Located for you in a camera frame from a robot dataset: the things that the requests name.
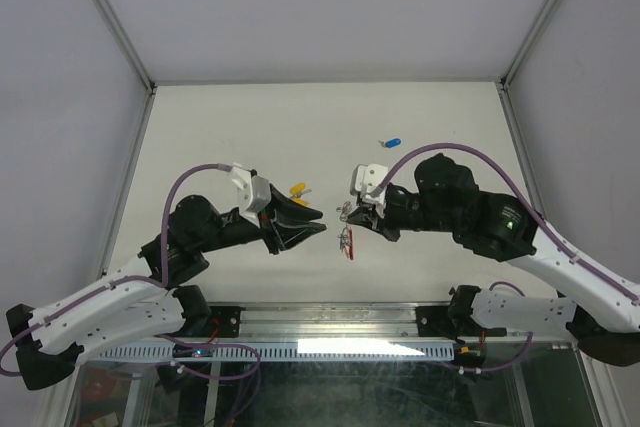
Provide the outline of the red handle keyring holder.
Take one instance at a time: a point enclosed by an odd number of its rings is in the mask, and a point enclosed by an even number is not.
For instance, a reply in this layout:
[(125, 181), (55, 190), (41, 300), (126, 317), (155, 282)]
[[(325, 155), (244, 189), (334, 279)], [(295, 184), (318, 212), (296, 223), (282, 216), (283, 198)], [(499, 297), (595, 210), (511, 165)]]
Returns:
[(352, 211), (353, 206), (350, 201), (344, 202), (341, 207), (336, 209), (336, 212), (339, 214), (339, 221), (342, 224), (341, 231), (338, 235), (339, 249), (349, 261), (353, 261), (355, 258), (353, 231), (347, 222)]

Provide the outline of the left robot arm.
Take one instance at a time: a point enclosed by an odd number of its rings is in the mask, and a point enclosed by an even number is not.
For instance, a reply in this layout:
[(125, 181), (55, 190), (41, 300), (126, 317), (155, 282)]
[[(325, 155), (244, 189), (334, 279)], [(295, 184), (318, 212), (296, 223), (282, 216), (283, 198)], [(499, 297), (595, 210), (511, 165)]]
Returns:
[(9, 309), (18, 375), (26, 388), (53, 386), (88, 360), (130, 342), (204, 332), (211, 310), (191, 281), (208, 268), (207, 253), (262, 242), (277, 255), (326, 229), (322, 212), (276, 188), (270, 194), (254, 222), (238, 208), (221, 213), (205, 197), (187, 196), (169, 215), (167, 234), (111, 274), (46, 307)]

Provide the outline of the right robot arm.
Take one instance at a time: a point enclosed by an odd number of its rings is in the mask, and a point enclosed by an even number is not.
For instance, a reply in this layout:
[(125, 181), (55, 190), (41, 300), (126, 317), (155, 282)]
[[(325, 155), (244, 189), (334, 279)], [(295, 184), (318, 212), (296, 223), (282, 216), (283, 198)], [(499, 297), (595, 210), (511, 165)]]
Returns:
[(418, 190), (387, 182), (388, 168), (360, 164), (348, 215), (390, 242), (402, 232), (444, 232), (473, 254), (521, 269), (553, 287), (553, 298), (505, 295), (460, 285), (443, 314), (428, 316), (436, 334), (466, 337), (508, 330), (561, 338), (608, 365), (639, 361), (639, 287), (615, 275), (562, 238), (515, 196), (481, 190), (471, 170), (438, 154), (418, 164)]

